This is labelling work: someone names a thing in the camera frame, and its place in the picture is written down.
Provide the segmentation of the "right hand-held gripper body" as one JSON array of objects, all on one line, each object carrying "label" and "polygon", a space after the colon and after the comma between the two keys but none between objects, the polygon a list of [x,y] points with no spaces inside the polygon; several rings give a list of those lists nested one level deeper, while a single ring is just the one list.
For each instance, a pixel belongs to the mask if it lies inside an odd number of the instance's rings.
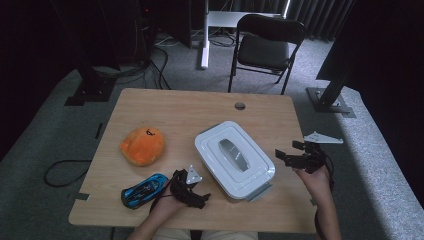
[{"label": "right hand-held gripper body", "polygon": [[293,168],[303,169],[312,174],[322,166],[327,164],[327,155],[321,149],[321,144],[343,144],[339,138],[320,134],[316,131],[304,137],[305,149],[300,156],[293,157]]}]

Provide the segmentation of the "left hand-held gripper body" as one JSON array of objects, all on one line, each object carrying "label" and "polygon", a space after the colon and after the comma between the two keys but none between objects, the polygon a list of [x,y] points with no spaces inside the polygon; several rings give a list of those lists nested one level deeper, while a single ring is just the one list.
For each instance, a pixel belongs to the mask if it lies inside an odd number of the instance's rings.
[{"label": "left hand-held gripper body", "polygon": [[185,169],[176,170],[170,181],[171,194],[184,204],[202,204],[203,198],[195,194],[192,189],[186,184],[188,172]]}]

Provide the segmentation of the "blue toy car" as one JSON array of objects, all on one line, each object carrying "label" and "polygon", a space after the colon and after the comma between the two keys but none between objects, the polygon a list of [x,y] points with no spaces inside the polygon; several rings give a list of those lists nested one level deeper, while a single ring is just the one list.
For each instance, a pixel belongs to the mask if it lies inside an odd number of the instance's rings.
[{"label": "blue toy car", "polygon": [[122,204],[129,209],[137,209],[157,197],[167,182],[167,176],[155,173],[136,185],[122,190]]}]

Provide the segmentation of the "orange plush toy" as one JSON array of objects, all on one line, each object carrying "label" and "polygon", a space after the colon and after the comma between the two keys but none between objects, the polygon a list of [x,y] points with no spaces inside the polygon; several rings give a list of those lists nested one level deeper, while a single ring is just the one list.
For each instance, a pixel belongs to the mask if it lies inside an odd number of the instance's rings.
[{"label": "orange plush toy", "polygon": [[126,159],[136,166],[148,166],[163,154],[165,138],[153,127],[141,127],[131,131],[120,144]]}]

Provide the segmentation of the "person's left hand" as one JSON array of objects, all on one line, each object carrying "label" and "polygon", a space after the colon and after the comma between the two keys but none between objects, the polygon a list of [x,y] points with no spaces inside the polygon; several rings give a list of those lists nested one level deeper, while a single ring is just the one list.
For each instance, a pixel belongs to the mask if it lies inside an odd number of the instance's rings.
[{"label": "person's left hand", "polygon": [[178,211],[186,207],[186,204],[177,200],[169,190],[166,190],[160,197],[150,214],[153,217],[167,220]]}]

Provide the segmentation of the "person's right hand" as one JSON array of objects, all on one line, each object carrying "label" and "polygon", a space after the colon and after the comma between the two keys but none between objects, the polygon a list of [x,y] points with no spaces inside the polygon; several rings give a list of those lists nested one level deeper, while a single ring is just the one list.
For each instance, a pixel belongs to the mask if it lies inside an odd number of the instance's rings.
[{"label": "person's right hand", "polygon": [[325,166],[312,174],[296,168],[293,168],[293,171],[303,181],[311,197],[317,204],[325,203],[331,197],[329,172]]}]

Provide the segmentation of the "person's beige shorts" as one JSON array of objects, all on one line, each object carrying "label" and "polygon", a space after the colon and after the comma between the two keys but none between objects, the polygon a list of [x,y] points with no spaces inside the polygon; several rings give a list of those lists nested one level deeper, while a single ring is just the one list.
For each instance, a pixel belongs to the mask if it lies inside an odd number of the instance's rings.
[{"label": "person's beige shorts", "polygon": [[[152,240],[194,240],[193,231],[185,229],[159,229]],[[199,240],[259,240],[251,231],[203,231]]]}]

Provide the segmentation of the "black stand with grey base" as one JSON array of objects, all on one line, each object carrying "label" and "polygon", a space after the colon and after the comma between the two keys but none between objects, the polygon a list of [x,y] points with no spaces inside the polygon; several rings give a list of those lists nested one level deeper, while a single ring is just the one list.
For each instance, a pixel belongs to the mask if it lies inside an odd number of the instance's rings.
[{"label": "black stand with grey base", "polygon": [[341,91],[348,82],[353,68],[343,70],[338,80],[331,81],[326,88],[309,87],[306,92],[316,112],[340,113],[344,118],[355,118],[351,107],[348,107]]}]

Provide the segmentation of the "black folding chair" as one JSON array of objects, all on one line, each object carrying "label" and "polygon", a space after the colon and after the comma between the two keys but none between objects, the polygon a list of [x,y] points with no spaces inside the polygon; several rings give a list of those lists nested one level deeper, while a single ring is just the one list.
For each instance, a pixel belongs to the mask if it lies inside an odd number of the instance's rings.
[{"label": "black folding chair", "polygon": [[285,75],[281,94],[285,93],[296,54],[306,37],[306,27],[295,20],[260,14],[243,16],[236,26],[228,91],[238,69],[277,76]]}]

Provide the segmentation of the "grey curtain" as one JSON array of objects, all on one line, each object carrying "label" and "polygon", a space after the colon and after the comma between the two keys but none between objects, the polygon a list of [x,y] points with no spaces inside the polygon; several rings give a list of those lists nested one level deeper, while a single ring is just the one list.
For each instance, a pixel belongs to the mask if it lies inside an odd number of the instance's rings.
[{"label": "grey curtain", "polygon": [[247,12],[301,22],[307,37],[334,41],[356,0],[209,0],[212,11]]}]

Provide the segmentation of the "black stand with square base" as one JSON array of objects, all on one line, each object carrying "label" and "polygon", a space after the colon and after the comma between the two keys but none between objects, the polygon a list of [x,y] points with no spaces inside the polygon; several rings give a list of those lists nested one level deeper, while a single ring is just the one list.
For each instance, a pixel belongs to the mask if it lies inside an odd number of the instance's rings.
[{"label": "black stand with square base", "polygon": [[86,102],[108,102],[117,79],[100,76],[93,69],[79,35],[73,27],[71,17],[65,11],[64,0],[49,1],[64,28],[67,41],[71,46],[73,62],[81,76],[79,86],[75,93],[67,98],[65,105],[83,106]]}]

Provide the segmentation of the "white desk frame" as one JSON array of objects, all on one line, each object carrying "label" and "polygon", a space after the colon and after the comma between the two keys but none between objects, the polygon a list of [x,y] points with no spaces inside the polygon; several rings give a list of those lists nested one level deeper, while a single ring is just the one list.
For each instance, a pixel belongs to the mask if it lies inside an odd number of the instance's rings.
[{"label": "white desk frame", "polygon": [[235,28],[238,21],[243,16],[247,15],[247,12],[212,11],[209,9],[209,0],[204,0],[204,4],[204,37],[200,67],[202,69],[207,69],[209,66],[210,53],[209,28]]}]

